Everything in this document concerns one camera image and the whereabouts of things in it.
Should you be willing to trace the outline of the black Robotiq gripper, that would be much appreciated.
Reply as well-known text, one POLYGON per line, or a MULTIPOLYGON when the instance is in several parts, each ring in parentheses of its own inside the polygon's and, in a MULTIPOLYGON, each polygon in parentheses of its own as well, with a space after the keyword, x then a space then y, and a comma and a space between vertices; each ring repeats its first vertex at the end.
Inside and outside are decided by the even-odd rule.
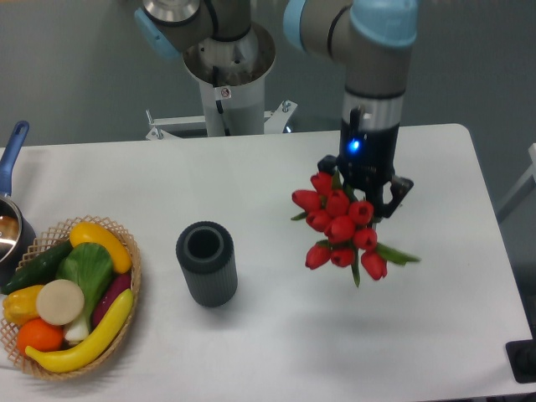
POLYGON ((353 130, 342 123, 338 157, 326 155, 317 163, 320 173, 343 175, 344 184, 365 193, 366 199, 381 208, 379 216, 390 218, 410 190, 414 181, 394 175, 394 154, 399 125, 381 131, 353 130), (384 185, 390 182, 391 200, 384 203, 384 185))

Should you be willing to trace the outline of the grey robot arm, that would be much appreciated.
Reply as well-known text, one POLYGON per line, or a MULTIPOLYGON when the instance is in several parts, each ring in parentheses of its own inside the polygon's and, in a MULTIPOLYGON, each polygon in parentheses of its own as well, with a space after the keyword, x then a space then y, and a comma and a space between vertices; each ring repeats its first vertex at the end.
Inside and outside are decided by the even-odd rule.
MULTIPOLYGON (((341 64, 345 85, 337 169, 377 219, 398 208, 413 183, 394 171, 394 153, 417 36, 416 1, 290 1, 287 40, 341 64)), ((265 77, 275 43, 251 17, 248 1, 145 1, 134 19, 163 58, 180 57, 196 79, 212 137, 265 131, 265 77)))

